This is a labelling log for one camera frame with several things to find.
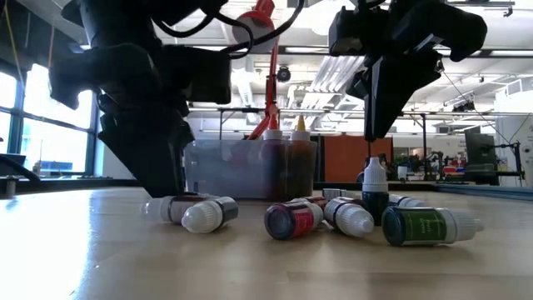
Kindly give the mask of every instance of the white dropper bottle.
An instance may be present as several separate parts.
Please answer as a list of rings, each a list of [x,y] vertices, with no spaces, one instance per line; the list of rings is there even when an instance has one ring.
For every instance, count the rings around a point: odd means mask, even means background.
[[[182,224],[185,211],[195,202],[172,201],[173,196],[153,198],[141,207],[141,213],[153,222]]]
[[[188,208],[182,225],[191,233],[211,233],[238,216],[239,207],[230,197],[203,201]]]

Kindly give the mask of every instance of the liquid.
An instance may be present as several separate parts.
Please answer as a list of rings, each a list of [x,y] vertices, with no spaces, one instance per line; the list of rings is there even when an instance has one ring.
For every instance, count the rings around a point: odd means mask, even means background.
[[[261,150],[264,194],[267,200],[290,200],[286,196],[286,144],[280,140],[266,140]]]
[[[313,193],[313,178],[316,150],[308,141],[291,141],[287,170],[287,198],[310,196]]]

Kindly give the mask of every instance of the bottle label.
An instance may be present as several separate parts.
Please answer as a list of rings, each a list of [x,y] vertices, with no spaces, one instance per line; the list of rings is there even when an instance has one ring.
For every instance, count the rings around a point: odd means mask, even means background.
[[[235,200],[229,198],[229,197],[221,197],[214,200],[215,203],[220,206],[220,209],[222,210],[222,222],[220,223],[220,226],[218,228],[223,227],[227,222],[233,220],[234,218],[237,218],[239,215],[239,207],[237,206],[237,203]]]
[[[381,226],[381,216],[389,207],[388,192],[363,192],[363,202],[366,210],[374,218],[375,226]]]
[[[313,212],[307,206],[302,209],[295,209],[292,211],[294,216],[294,232],[292,233],[292,238],[301,236],[304,233],[308,233],[313,229]]]
[[[324,219],[326,219],[326,222],[332,225],[335,229],[339,229],[339,227],[336,225],[336,212],[338,212],[339,208],[348,203],[351,203],[351,201],[345,200],[341,197],[332,199],[326,205],[326,210],[324,211]]]
[[[403,245],[436,245],[446,240],[446,221],[431,210],[400,211],[406,225]]]

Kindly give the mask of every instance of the green bottle label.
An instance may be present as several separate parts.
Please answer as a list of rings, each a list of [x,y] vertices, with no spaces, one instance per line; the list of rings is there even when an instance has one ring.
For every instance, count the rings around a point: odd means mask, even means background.
[[[436,210],[401,212],[406,224],[403,245],[436,245],[446,240],[446,221]]]

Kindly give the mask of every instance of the bottle cap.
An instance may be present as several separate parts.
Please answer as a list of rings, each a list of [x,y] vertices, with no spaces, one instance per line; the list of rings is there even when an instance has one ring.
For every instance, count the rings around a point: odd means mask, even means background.
[[[474,238],[476,233],[485,230],[485,226],[480,219],[475,219],[472,215],[460,209],[448,209],[456,224],[456,241],[467,241]]]
[[[313,212],[313,229],[317,228],[318,225],[324,220],[324,212],[322,209],[315,203],[310,203],[305,199],[302,199],[303,202],[307,205],[308,208]]]
[[[210,233],[222,222],[222,210],[213,201],[197,203],[185,211],[182,226],[191,233]]]
[[[341,231],[350,237],[363,238],[374,230],[372,215],[356,204],[342,206],[336,220]]]
[[[283,132],[277,126],[277,115],[272,114],[268,120],[268,129],[263,133],[265,140],[281,140],[283,139]]]
[[[291,141],[310,141],[311,133],[306,131],[306,122],[302,115],[298,116],[296,130],[291,132]]]
[[[386,171],[380,165],[378,157],[371,157],[365,169],[363,192],[387,192],[389,186],[386,182]]]
[[[164,217],[165,214],[162,213],[162,208],[165,206],[163,204],[168,205],[170,199],[170,197],[154,198],[141,207],[141,213],[153,222],[170,222],[168,217]]]

